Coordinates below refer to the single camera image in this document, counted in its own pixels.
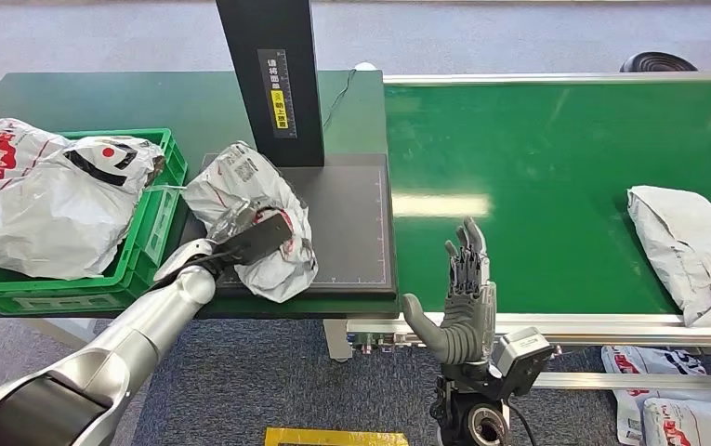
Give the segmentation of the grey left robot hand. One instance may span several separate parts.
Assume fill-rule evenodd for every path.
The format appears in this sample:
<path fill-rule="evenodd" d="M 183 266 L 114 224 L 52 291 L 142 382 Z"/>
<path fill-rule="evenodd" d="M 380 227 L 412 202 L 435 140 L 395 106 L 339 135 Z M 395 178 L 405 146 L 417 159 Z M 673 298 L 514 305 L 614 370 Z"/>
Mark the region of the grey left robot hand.
<path fill-rule="evenodd" d="M 210 258 L 222 268 L 253 265 L 278 251 L 293 235 L 278 208 L 240 201 L 208 231 L 214 242 Z"/>

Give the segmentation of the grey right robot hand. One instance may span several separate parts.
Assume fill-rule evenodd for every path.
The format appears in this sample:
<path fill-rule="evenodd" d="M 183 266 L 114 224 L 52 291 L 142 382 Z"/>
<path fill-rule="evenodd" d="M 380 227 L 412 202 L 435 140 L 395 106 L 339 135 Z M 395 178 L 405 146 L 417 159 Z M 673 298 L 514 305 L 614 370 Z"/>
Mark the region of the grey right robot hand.
<path fill-rule="evenodd" d="M 433 322 L 416 295 L 402 296 L 405 322 L 441 364 L 486 362 L 496 326 L 496 286 L 483 232 L 467 216 L 456 229 L 458 244 L 447 241 L 449 285 L 441 323 Z"/>

